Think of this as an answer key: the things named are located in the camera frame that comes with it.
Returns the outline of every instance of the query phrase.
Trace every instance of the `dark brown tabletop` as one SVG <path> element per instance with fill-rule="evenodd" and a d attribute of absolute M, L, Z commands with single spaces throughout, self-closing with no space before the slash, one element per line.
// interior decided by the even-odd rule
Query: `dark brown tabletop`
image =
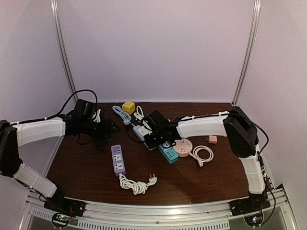
<path fill-rule="evenodd" d="M 228 103 L 136 103 L 145 114 L 158 109 L 166 117 L 206 115 L 229 110 Z M 48 178 L 66 191 L 67 197 L 125 205 L 176 205 L 240 198 L 248 195 L 248 182 L 243 166 L 229 146 L 227 138 L 218 143 L 207 143 L 206 137 L 189 138 L 193 146 L 207 145 L 214 152 L 212 162 L 200 168 L 191 156 L 169 164 L 157 150 L 149 151 L 143 144 L 127 137 L 121 118 L 112 111 L 114 103 L 101 103 L 105 117 L 113 118 L 122 131 L 112 135 L 105 146 L 94 146 L 90 137 L 65 137 L 50 168 Z M 150 174 L 158 177 L 156 185 L 144 195 L 133 195 L 132 190 L 119 186 L 112 165 L 111 146 L 120 144 L 126 166 L 126 177 L 148 182 Z M 200 152 L 201 157 L 208 157 Z"/>

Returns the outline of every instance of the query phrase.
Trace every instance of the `white backdrop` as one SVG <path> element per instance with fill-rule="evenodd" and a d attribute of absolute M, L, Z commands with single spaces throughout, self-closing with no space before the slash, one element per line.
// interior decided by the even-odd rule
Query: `white backdrop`
<path fill-rule="evenodd" d="M 302 230 L 307 213 L 306 22 L 306 1 L 262 1 L 253 56 L 238 102 L 270 136 L 264 155 L 274 184 L 284 184 Z"/>
<path fill-rule="evenodd" d="M 95 90 L 102 102 L 230 102 L 253 5 L 254 0 L 61 0 L 76 88 Z"/>
<path fill-rule="evenodd" d="M 59 55 L 49 0 L 0 1 L 0 120 L 21 121 L 58 112 L 70 91 Z M 19 149 L 44 174 L 57 138 Z M 28 190 L 0 176 L 0 229 L 17 229 Z"/>

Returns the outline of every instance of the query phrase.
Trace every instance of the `teal power strip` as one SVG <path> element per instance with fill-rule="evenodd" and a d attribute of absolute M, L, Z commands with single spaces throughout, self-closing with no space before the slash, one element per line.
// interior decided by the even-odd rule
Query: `teal power strip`
<path fill-rule="evenodd" d="M 157 148 L 163 154 L 163 156 L 167 159 L 168 163 L 172 164 L 178 161 L 179 155 L 178 153 L 176 153 L 173 147 L 171 147 L 171 145 L 168 142 L 165 142 L 163 146 L 166 149 L 163 148 L 162 145 L 159 145 Z"/>

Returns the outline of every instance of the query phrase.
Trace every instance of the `yellow cube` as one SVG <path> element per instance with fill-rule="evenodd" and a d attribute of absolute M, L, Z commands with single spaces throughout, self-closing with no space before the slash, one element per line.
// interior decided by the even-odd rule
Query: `yellow cube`
<path fill-rule="evenodd" d="M 127 112 L 130 115 L 135 111 L 135 103 L 133 102 L 125 102 L 121 107 L 124 112 Z"/>

